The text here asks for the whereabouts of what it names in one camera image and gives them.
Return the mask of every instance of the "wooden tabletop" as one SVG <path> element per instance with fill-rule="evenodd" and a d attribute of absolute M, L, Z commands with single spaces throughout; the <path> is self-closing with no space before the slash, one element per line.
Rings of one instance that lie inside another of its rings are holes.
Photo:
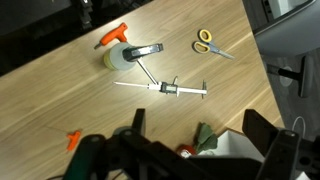
<path fill-rule="evenodd" d="M 208 95 L 166 95 L 113 81 L 151 83 L 136 65 L 111 71 L 103 64 L 112 41 L 94 50 L 100 38 L 121 22 L 135 46 L 163 43 L 164 51 L 143 58 L 159 81 L 201 88 Z M 198 54 L 192 43 L 208 29 L 215 44 L 236 57 Z M 281 123 L 241 0 L 157 0 L 94 30 L 0 78 L 0 179 L 46 179 L 63 174 L 68 132 L 110 137 L 130 125 L 137 108 L 146 109 L 146 137 L 175 149 L 192 144 L 197 124 L 216 133 L 241 131 L 244 110 L 256 109 Z"/>

